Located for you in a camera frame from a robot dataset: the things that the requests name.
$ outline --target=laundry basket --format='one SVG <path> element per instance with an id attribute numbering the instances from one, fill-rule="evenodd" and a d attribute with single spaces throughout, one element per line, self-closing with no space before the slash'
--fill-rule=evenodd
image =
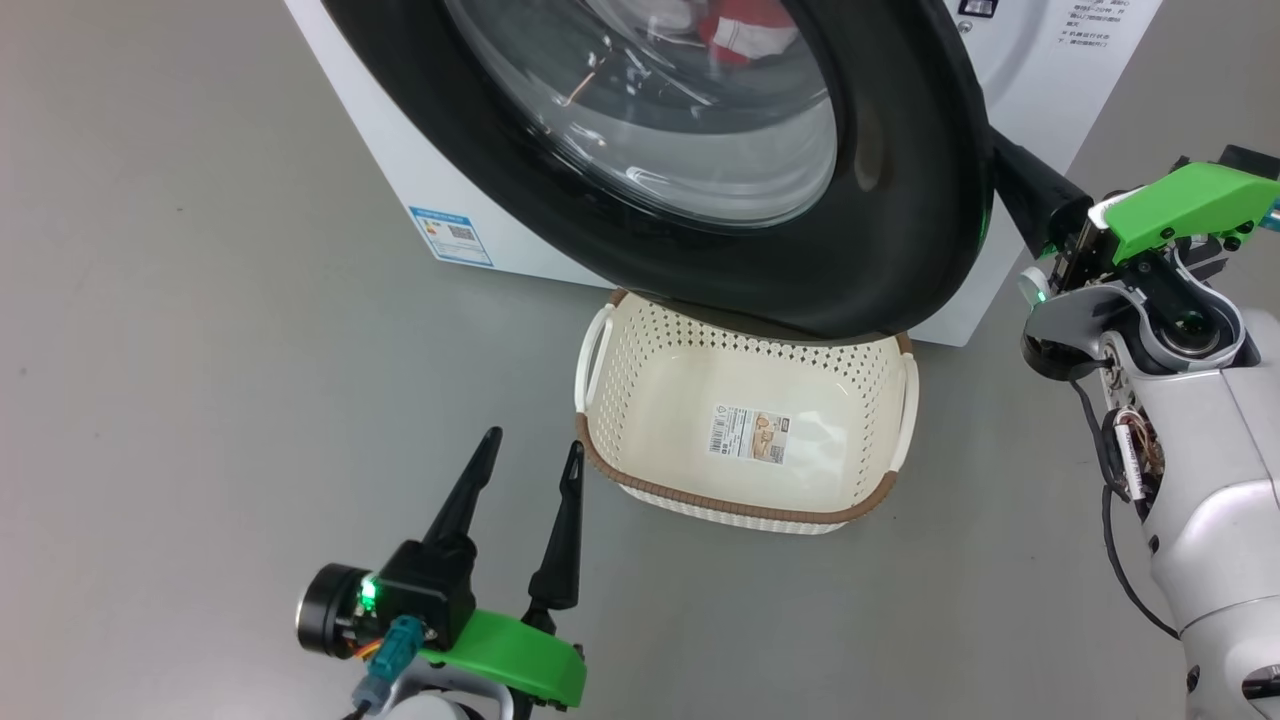
<path id="1" fill-rule="evenodd" d="M 625 291 L 591 320 L 573 387 L 588 459 L 627 493 L 797 534 L 828 533 L 884 500 L 918 398 L 905 336 L 785 345 Z"/>

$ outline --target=black cable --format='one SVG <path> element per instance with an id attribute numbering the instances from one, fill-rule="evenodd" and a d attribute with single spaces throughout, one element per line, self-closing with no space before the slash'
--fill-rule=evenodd
<path id="1" fill-rule="evenodd" d="M 1071 379 L 1068 382 L 1071 384 L 1071 389 L 1075 395 L 1080 396 L 1080 406 L 1084 409 L 1084 420 L 1089 424 L 1089 433 L 1093 436 L 1093 450 L 1098 456 L 1098 471 L 1102 473 L 1102 543 L 1107 547 L 1107 560 L 1111 561 L 1111 570 L 1116 574 L 1116 580 L 1120 580 L 1120 587 L 1124 588 L 1125 596 L 1129 597 L 1129 602 L 1140 611 L 1151 624 L 1160 628 L 1166 635 L 1180 641 L 1178 637 L 1178 630 L 1170 628 L 1164 620 L 1156 616 L 1138 593 L 1129 584 L 1129 578 L 1124 574 L 1124 565 L 1120 564 L 1120 553 L 1116 552 L 1116 541 L 1111 530 L 1111 496 L 1120 496 L 1121 500 L 1129 502 L 1129 492 L 1125 486 L 1120 483 L 1116 478 L 1115 468 L 1111 465 L 1111 457 L 1107 452 L 1106 442 L 1103 441 L 1102 428 L 1098 427 L 1098 419 L 1093 415 L 1093 402 L 1089 400 L 1088 393 L 1076 382 L 1082 373 L 1092 373 L 1101 364 L 1085 364 L 1078 366 L 1078 372 L 1073 372 Z"/>
<path id="2" fill-rule="evenodd" d="M 372 707 L 370 702 L 367 700 L 362 700 L 360 701 L 360 705 L 356 706 L 356 710 L 352 710 L 349 714 L 343 716 L 342 720 L 364 720 L 365 714 L 369 712 L 370 707 Z"/>
<path id="3" fill-rule="evenodd" d="M 1093 451 L 1098 456 L 1098 469 L 1102 471 L 1102 482 L 1107 484 L 1121 500 L 1129 502 L 1129 491 L 1120 484 L 1116 479 L 1115 471 L 1111 468 L 1111 459 L 1107 455 L 1106 441 L 1102 437 L 1102 428 L 1098 427 L 1098 419 L 1093 415 L 1093 402 L 1089 400 L 1088 393 L 1080 387 L 1080 383 L 1071 379 L 1068 380 L 1075 395 L 1080 396 L 1080 406 L 1084 409 L 1084 421 L 1089 424 L 1089 434 L 1093 436 Z"/>
<path id="4" fill-rule="evenodd" d="M 1129 578 L 1124 574 L 1124 566 L 1120 565 L 1120 553 L 1116 552 L 1116 541 L 1111 533 L 1111 486 L 1102 486 L 1102 542 L 1107 546 L 1107 560 L 1111 561 L 1111 569 L 1116 573 L 1116 579 L 1120 580 L 1120 587 L 1124 588 L 1124 593 L 1129 596 L 1129 602 L 1151 620 L 1151 624 L 1165 632 L 1166 635 L 1180 641 L 1178 637 L 1178 630 L 1170 628 L 1164 620 L 1156 618 L 1156 614 L 1142 602 L 1138 593 L 1134 592 L 1133 585 L 1129 584 Z"/>

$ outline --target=basket handle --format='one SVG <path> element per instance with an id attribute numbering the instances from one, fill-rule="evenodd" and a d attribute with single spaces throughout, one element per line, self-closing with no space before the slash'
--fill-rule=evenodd
<path id="1" fill-rule="evenodd" d="M 910 352 L 902 354 L 902 363 L 906 368 L 906 392 L 902 397 L 902 424 L 897 430 L 897 448 L 893 450 L 893 459 L 888 462 L 888 469 L 896 473 L 906 460 L 906 451 L 911 447 L 911 434 L 915 432 L 915 415 L 920 405 L 920 370 L 915 366 L 915 356 Z"/>
<path id="2" fill-rule="evenodd" d="M 586 327 L 586 337 L 582 338 L 582 348 L 577 352 L 577 372 L 573 374 L 573 409 L 586 413 L 586 406 L 595 397 L 595 383 L 600 379 L 600 366 L 604 365 L 604 348 L 609 345 L 609 336 L 613 334 L 612 302 L 600 307 L 599 313 L 591 318 L 591 324 Z M 595 352 L 595 364 L 591 364 L 591 351 Z"/>

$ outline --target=cable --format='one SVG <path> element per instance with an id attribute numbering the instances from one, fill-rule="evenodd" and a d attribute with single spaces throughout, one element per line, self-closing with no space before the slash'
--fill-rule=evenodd
<path id="1" fill-rule="evenodd" d="M 370 707 L 371 703 L 366 700 L 361 702 L 358 706 L 356 706 L 355 710 L 344 715 L 342 720 L 362 720 L 365 717 L 365 714 L 369 712 Z"/>
<path id="2" fill-rule="evenodd" d="M 353 655 L 361 660 L 367 659 L 370 655 L 378 652 L 378 648 L 383 646 L 383 641 L 379 638 L 365 647 L 357 650 Z"/>
<path id="3" fill-rule="evenodd" d="M 1124 593 L 1125 596 L 1129 597 L 1129 602 L 1132 602 L 1134 607 L 1137 607 L 1147 618 L 1147 620 L 1151 620 L 1151 623 L 1155 626 L 1160 628 L 1165 634 L 1174 638 L 1175 641 L 1180 641 L 1181 638 L 1178 637 L 1178 630 L 1165 624 L 1164 620 L 1157 618 L 1156 614 L 1152 612 L 1151 609 L 1147 607 L 1144 602 L 1142 602 L 1142 598 L 1139 598 L 1138 593 L 1134 592 L 1133 585 L 1129 584 L 1129 578 L 1124 574 L 1124 566 L 1120 564 L 1120 555 L 1116 552 L 1115 536 L 1111 532 L 1111 496 L 1117 495 L 1125 502 L 1128 502 L 1129 500 L 1128 495 L 1125 493 L 1125 487 L 1119 484 L 1119 480 L 1116 480 L 1115 477 L 1115 470 L 1111 468 L 1111 460 L 1107 454 L 1107 446 L 1103 443 L 1102 439 L 1102 428 L 1098 427 L 1098 419 L 1093 415 L 1093 402 L 1089 400 L 1088 393 L 1084 392 L 1084 388 L 1080 387 L 1080 383 L 1076 382 L 1076 379 L 1078 378 L 1071 378 L 1068 382 L 1071 384 L 1071 389 L 1075 391 L 1075 395 L 1080 396 L 1080 406 L 1084 407 L 1084 420 L 1089 424 L 1089 433 L 1093 434 L 1093 450 L 1098 455 L 1098 470 L 1102 473 L 1102 483 L 1103 483 L 1102 484 L 1102 543 L 1106 544 L 1107 560 L 1111 561 L 1111 570 L 1115 571 L 1116 580 L 1120 580 L 1120 587 L 1124 588 Z M 1112 421 L 1116 413 L 1111 414 Z"/>
<path id="4" fill-rule="evenodd" d="M 1129 578 L 1124 574 L 1124 566 L 1120 565 L 1120 553 L 1116 552 L 1116 541 L 1111 533 L 1111 486 L 1102 486 L 1102 542 L 1107 546 L 1107 560 L 1111 561 L 1111 569 L 1115 570 L 1116 579 L 1120 580 L 1120 587 L 1124 588 L 1124 593 L 1129 596 L 1129 602 L 1151 620 L 1151 624 L 1164 630 L 1164 633 L 1175 641 L 1181 638 L 1178 635 L 1178 630 L 1170 628 L 1164 620 L 1156 616 L 1155 612 L 1142 602 L 1138 593 L 1129 584 Z"/>
<path id="5" fill-rule="evenodd" d="M 1075 395 L 1080 396 L 1080 406 L 1084 409 L 1084 421 L 1089 424 L 1089 434 L 1093 436 L 1093 451 L 1098 456 L 1098 469 L 1102 471 L 1102 482 L 1107 484 L 1121 500 L 1128 502 L 1128 491 L 1116 479 L 1115 471 L 1111 468 L 1111 459 L 1107 456 L 1107 446 L 1102 438 L 1102 428 L 1098 427 L 1098 419 L 1093 415 L 1093 402 L 1089 400 L 1088 393 L 1080 387 L 1080 383 L 1075 379 L 1068 380 Z"/>

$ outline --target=green 3d-printed bracket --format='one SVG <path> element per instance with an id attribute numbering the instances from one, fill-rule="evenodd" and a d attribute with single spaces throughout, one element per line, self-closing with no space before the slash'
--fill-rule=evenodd
<path id="1" fill-rule="evenodd" d="M 582 703 L 586 662 L 577 650 L 507 615 L 476 610 L 453 648 L 419 655 L 566 707 Z"/>
<path id="2" fill-rule="evenodd" d="M 1280 182 L 1225 165 L 1190 163 L 1108 208 L 1120 263 L 1179 237 L 1211 234 L 1243 243 L 1271 213 Z"/>

